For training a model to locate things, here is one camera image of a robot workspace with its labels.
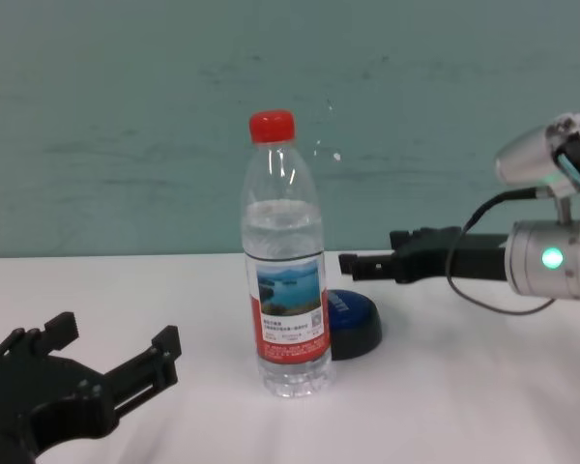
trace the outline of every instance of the water bottle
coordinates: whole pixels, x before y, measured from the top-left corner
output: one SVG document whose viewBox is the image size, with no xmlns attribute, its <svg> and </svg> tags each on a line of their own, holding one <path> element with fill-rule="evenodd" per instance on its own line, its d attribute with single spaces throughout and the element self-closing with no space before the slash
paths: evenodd
<svg viewBox="0 0 580 464">
<path fill-rule="evenodd" d="M 249 129 L 242 235 L 258 367 L 273 394 L 304 396 L 333 377 L 318 195 L 291 112 L 256 113 Z"/>
</svg>

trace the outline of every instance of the silver cylinder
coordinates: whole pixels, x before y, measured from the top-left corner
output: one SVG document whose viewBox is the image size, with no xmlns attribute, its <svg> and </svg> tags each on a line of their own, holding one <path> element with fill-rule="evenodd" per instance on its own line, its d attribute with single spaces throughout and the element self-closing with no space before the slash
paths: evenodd
<svg viewBox="0 0 580 464">
<path fill-rule="evenodd" d="M 580 299 L 580 221 L 517 222 L 507 240 L 505 269 L 511 288 L 520 295 Z M 562 263 L 551 268 L 546 253 L 556 250 Z"/>
<path fill-rule="evenodd" d="M 546 128 L 527 132 L 501 150 L 496 157 L 496 174 L 509 186 L 550 185 L 555 177 L 560 178 Z"/>
</svg>

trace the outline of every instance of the bottle label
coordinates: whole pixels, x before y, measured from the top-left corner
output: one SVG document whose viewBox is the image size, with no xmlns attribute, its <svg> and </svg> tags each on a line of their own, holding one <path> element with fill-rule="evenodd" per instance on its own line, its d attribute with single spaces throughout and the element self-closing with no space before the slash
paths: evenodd
<svg viewBox="0 0 580 464">
<path fill-rule="evenodd" d="M 272 363 L 306 363 L 331 344 L 324 255 L 290 261 L 246 257 L 258 354 Z"/>
</svg>

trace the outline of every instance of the black cable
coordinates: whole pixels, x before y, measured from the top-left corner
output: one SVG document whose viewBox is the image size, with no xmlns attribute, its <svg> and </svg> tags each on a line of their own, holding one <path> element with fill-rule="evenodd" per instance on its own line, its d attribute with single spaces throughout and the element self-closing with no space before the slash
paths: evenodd
<svg viewBox="0 0 580 464">
<path fill-rule="evenodd" d="M 447 261 L 445 264 L 445 276 L 447 277 L 447 282 L 449 283 L 451 289 L 457 295 L 475 305 L 484 307 L 485 309 L 489 309 L 490 311 L 498 312 L 499 314 L 505 314 L 507 316 L 529 316 L 531 314 L 536 314 L 540 311 L 543 311 L 545 308 L 554 303 L 554 300 L 548 300 L 544 304 L 526 311 L 508 311 L 506 309 L 500 309 L 496 306 L 480 302 L 479 300 L 476 300 L 475 298 L 466 295 L 457 287 L 457 285 L 455 285 L 455 282 L 453 282 L 453 277 L 451 276 L 451 268 L 453 267 L 453 257 L 455 256 L 455 251 L 457 250 L 457 247 L 459 246 L 464 236 L 468 233 L 468 231 L 471 230 L 471 228 L 474 227 L 479 222 L 479 220 L 483 217 L 483 215 L 485 215 L 485 213 L 487 213 L 489 210 L 491 210 L 499 203 L 514 200 L 532 200 L 537 198 L 537 194 L 538 194 L 537 188 L 521 188 L 518 190 L 510 190 L 504 191 L 503 193 L 499 193 L 498 195 L 494 196 L 493 198 L 489 199 L 481 206 L 479 206 L 477 210 L 473 213 L 471 218 L 468 219 L 466 224 L 464 224 L 464 227 L 462 227 L 462 230 L 460 231 L 459 235 L 455 238 L 455 240 L 453 241 L 453 243 L 449 248 L 449 253 L 447 254 Z"/>
</svg>

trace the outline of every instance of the white table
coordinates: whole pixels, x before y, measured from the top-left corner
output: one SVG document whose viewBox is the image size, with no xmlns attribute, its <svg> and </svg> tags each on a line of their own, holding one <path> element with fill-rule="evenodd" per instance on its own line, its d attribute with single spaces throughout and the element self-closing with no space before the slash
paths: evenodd
<svg viewBox="0 0 580 464">
<path fill-rule="evenodd" d="M 241 255 L 0 260 L 0 341 L 75 312 L 64 354 L 106 371 L 179 326 L 180 383 L 100 441 L 42 464 L 580 464 L 580 304 L 507 318 L 442 279 L 354 283 L 327 256 L 330 288 L 373 299 L 385 325 L 369 355 L 337 363 L 313 397 L 269 396 L 255 370 Z M 462 287 L 519 309 L 502 283 Z"/>
</svg>

